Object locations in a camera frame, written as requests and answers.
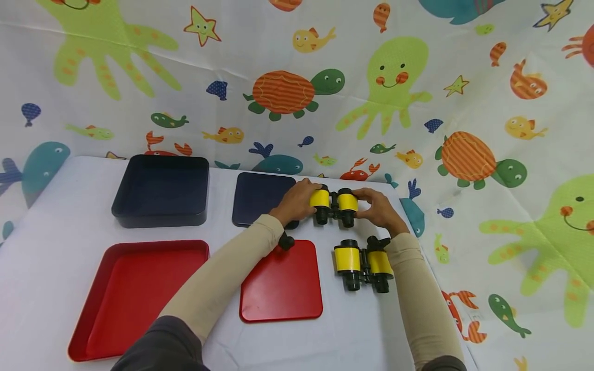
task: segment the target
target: person's right hand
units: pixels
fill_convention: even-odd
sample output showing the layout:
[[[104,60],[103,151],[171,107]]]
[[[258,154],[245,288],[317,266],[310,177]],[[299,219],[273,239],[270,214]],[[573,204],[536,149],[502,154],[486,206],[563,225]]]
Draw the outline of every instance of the person's right hand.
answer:
[[[386,228],[392,238],[400,233],[410,233],[405,221],[383,193],[371,188],[361,188],[354,189],[353,194],[371,205],[367,210],[357,211],[356,218],[367,219],[377,227]]]

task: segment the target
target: red crab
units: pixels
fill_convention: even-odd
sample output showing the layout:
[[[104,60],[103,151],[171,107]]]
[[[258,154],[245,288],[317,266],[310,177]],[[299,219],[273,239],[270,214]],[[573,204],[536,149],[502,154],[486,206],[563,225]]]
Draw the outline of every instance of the red crab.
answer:
[[[340,178],[343,180],[359,180],[361,182],[366,181],[367,178],[371,176],[371,174],[375,173],[380,168],[380,164],[377,164],[377,166],[371,164],[371,165],[369,165],[370,174],[364,172],[363,170],[353,171],[354,168],[356,168],[357,166],[363,165],[366,161],[367,161],[367,158],[360,158],[359,160],[357,160],[355,162],[353,167],[351,167],[348,172],[342,174],[340,176]]]

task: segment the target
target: binoculars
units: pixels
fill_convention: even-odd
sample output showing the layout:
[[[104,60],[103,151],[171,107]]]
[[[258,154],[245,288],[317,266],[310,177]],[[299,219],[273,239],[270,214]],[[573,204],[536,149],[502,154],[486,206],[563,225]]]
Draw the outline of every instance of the binoculars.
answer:
[[[361,282],[371,284],[380,294],[390,291],[388,280],[394,278],[394,271],[384,251],[389,243],[389,238],[378,240],[370,236],[366,249],[360,249],[355,240],[342,240],[340,246],[334,247],[336,272],[348,291],[358,291]]]
[[[358,199],[349,188],[330,192],[325,184],[311,195],[309,206],[315,207],[315,220],[319,225],[327,224],[328,218],[341,219],[345,228],[355,225],[355,213],[359,210]]]

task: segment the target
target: orange striped turtle shell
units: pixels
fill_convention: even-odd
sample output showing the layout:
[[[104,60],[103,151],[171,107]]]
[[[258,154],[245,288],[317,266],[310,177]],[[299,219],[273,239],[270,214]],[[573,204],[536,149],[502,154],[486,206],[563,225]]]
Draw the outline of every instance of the orange striped turtle shell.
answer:
[[[458,179],[476,182],[495,172],[495,156],[483,141],[465,131],[453,133],[444,143],[441,160]]]
[[[252,89],[254,99],[274,113],[302,110],[314,98],[311,82],[287,71],[272,71],[260,76]]]

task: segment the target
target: beige sleeve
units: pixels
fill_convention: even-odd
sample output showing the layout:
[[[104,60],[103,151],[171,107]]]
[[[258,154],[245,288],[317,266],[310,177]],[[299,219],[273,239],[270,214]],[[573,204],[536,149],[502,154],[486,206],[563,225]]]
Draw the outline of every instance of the beige sleeve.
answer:
[[[406,338],[415,369],[441,356],[464,361],[456,328],[446,301],[421,254],[415,236],[401,233],[386,246],[394,270]]]
[[[278,244],[284,228],[262,215],[227,242],[171,298],[161,316],[182,319],[202,344],[245,277]]]

